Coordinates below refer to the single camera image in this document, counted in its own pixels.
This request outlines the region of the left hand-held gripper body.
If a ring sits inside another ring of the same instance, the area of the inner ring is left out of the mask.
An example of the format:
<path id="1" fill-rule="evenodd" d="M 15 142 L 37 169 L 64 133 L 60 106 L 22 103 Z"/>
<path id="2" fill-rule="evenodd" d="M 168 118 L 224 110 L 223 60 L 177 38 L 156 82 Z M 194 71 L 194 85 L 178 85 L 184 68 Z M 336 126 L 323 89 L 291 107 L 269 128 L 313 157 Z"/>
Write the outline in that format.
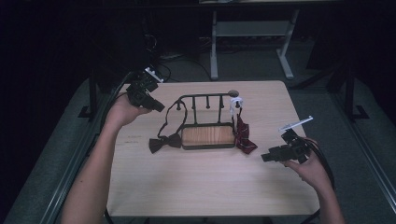
<path id="1" fill-rule="evenodd" d="M 127 77 L 127 82 L 130 84 L 126 89 L 130 104 L 143 107 L 144 101 L 152 97 L 146 89 L 147 85 L 150 82 L 163 83 L 163 79 L 159 78 L 153 69 L 147 67 L 142 71 L 131 72 Z"/>

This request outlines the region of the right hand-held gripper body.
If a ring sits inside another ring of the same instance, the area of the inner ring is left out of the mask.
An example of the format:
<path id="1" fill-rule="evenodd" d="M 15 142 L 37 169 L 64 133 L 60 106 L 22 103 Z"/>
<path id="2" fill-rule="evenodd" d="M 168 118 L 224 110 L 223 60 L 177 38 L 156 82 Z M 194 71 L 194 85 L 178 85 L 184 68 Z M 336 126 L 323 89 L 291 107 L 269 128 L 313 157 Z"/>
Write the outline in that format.
<path id="1" fill-rule="evenodd" d="M 307 119 L 302 119 L 300 121 L 286 124 L 283 127 L 279 128 L 278 131 L 283 134 L 287 129 L 294 129 L 295 127 L 307 123 L 312 119 L 313 117 L 309 116 Z M 294 141 L 285 143 L 285 146 L 280 147 L 280 161 L 297 160 L 299 163 L 304 163 L 305 161 L 307 161 L 305 155 L 308 153 L 309 148 L 307 143 L 299 135 L 298 138 Z"/>

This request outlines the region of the red striped bow tie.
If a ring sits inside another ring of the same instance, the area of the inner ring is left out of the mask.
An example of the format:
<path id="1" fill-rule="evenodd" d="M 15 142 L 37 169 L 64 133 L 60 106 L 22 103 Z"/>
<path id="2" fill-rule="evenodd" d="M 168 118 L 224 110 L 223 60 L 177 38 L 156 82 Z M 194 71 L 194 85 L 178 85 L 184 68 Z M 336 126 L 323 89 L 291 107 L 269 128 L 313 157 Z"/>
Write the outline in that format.
<path id="1" fill-rule="evenodd" d="M 243 99 L 232 97 L 230 100 L 230 114 L 233 123 L 234 145 L 243 153 L 249 155 L 257 145 L 249 139 L 249 125 L 242 119 Z"/>

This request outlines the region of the black bow tie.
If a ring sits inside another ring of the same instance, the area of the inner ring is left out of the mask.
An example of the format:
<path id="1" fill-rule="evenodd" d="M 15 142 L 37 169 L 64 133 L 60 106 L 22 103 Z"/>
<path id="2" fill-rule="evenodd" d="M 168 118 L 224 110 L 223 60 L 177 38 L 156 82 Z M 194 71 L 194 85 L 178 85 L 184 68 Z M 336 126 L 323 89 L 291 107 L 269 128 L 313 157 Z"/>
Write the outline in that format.
<path id="1" fill-rule="evenodd" d="M 163 129 L 168 125 L 168 115 L 170 110 L 176 106 L 177 110 L 180 110 L 181 107 L 184 107 L 184 117 L 183 120 L 181 122 L 181 124 L 178 126 L 177 130 L 166 136 L 166 135 L 162 135 L 162 131 Z M 188 116 L 188 110 L 187 107 L 185 105 L 185 103 L 178 99 L 176 100 L 166 111 L 166 115 L 165 115 L 165 122 L 162 125 L 162 127 L 160 128 L 160 130 L 157 133 L 157 138 L 150 138 L 148 141 L 148 148 L 150 150 L 150 152 L 152 154 L 158 152 L 163 146 L 169 146 L 169 147 L 175 147 L 175 148 L 181 148 L 182 147 L 182 138 L 180 135 L 180 132 L 182 130 L 182 128 L 185 125 L 185 122 L 187 120 L 187 116 Z"/>

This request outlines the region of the black hook rack wooden tray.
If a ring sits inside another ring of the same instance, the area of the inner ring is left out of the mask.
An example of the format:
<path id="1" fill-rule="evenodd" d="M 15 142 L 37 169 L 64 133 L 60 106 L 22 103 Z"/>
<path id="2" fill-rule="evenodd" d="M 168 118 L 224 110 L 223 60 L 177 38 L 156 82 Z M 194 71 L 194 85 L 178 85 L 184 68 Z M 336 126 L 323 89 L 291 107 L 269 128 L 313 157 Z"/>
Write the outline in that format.
<path id="1" fill-rule="evenodd" d="M 180 135 L 186 150 L 231 148 L 234 146 L 233 123 L 228 92 L 185 94 L 188 110 Z"/>

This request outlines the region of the person's left hand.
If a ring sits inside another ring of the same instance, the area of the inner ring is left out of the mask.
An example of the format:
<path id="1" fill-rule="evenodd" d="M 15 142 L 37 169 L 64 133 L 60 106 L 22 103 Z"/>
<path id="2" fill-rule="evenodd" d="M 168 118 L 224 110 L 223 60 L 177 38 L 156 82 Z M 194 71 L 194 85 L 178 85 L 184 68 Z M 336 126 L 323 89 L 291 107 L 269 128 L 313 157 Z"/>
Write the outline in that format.
<path id="1" fill-rule="evenodd" d="M 138 116 L 149 112 L 150 110 L 144 107 L 131 105 L 128 96 L 121 94 L 110 107 L 103 129 L 106 131 L 119 131 L 123 126 L 133 122 Z"/>

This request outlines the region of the person's right hand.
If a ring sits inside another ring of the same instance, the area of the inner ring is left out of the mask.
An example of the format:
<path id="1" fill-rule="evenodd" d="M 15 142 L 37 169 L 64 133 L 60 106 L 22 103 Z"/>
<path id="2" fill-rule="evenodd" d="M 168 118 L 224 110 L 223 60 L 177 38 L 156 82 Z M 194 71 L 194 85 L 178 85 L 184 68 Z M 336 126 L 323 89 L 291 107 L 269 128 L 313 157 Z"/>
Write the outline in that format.
<path id="1" fill-rule="evenodd" d="M 310 140 L 314 143 L 307 156 L 307 161 L 298 163 L 295 161 L 282 161 L 285 167 L 289 167 L 296 172 L 298 176 L 316 191 L 332 189 L 332 182 L 325 171 L 325 168 L 320 163 L 318 155 L 314 152 L 318 149 L 317 142 Z"/>

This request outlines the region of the black metal stand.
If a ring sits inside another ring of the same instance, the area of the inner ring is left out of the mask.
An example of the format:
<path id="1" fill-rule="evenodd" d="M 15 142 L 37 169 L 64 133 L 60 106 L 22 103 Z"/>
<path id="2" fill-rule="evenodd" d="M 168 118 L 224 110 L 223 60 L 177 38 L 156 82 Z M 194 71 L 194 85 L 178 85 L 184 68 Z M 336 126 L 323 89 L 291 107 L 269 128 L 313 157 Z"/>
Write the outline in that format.
<path id="1" fill-rule="evenodd" d="M 368 119 L 369 116 L 361 105 L 354 105 L 355 72 L 349 66 L 346 70 L 345 103 L 346 116 L 354 122 L 356 119 Z"/>
<path id="2" fill-rule="evenodd" d="M 98 111 L 98 93 L 97 93 L 97 74 L 94 69 L 91 70 L 89 76 L 89 104 L 84 105 L 78 116 L 80 118 L 87 119 L 88 121 L 92 121 Z"/>

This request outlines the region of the grey metal rail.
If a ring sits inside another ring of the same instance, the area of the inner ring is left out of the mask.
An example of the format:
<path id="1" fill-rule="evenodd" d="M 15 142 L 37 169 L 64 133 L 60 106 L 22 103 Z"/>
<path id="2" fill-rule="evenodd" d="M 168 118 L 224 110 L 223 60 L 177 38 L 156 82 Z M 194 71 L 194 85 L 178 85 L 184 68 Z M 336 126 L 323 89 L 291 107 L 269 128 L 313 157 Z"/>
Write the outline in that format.
<path id="1" fill-rule="evenodd" d="M 343 118 L 343 121 L 346 124 L 346 126 L 348 127 L 352 136 L 358 143 L 359 148 L 361 149 L 361 152 L 364 155 L 364 158 L 366 159 L 368 166 L 369 166 L 371 172 L 373 173 L 373 176 L 374 176 L 378 186 L 380 187 L 386 200 L 389 203 L 389 206 L 391 207 L 393 212 L 396 214 L 396 188 L 393 186 L 393 184 L 389 180 L 389 177 L 387 176 L 384 169 L 380 165 L 377 157 L 375 156 L 374 152 L 372 151 L 372 148 L 369 146 L 369 144 L 363 137 L 363 134 L 362 134 L 361 130 L 358 128 L 356 121 L 354 119 L 351 119 L 347 115 L 347 113 L 344 111 L 344 107 L 343 107 L 341 98 L 333 93 L 330 94 L 330 98 L 332 99 L 332 102 L 337 107 L 337 110 L 341 114 L 341 117 Z"/>
<path id="2" fill-rule="evenodd" d="M 42 157 L 42 164 L 49 172 L 47 178 L 53 181 L 53 185 L 38 224 L 56 224 L 67 194 L 87 155 L 95 145 L 106 114 L 117 96 L 117 91 L 110 94 L 100 93 L 98 111 L 92 121 L 78 116 L 81 108 L 77 106 L 74 109 L 74 103 L 82 105 L 86 103 L 84 94 L 77 94 L 66 108 L 60 126 L 56 128 L 55 135 L 50 139 L 46 155 Z"/>

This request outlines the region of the white metal desk frame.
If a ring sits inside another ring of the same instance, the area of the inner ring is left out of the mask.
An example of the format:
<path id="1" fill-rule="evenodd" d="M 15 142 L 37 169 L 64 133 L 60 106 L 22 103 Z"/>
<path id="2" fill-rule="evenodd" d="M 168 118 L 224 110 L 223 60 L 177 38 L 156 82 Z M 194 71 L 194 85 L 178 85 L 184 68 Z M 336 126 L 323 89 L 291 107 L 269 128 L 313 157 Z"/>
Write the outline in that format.
<path id="1" fill-rule="evenodd" d="M 287 51 L 300 10 L 295 9 L 288 21 L 219 21 L 218 13 L 213 13 L 211 29 L 210 50 L 210 78 L 219 79 L 217 40 L 219 37 L 257 37 L 257 36 L 283 36 L 283 45 L 276 50 L 277 58 L 281 64 L 286 79 L 294 79 Z"/>

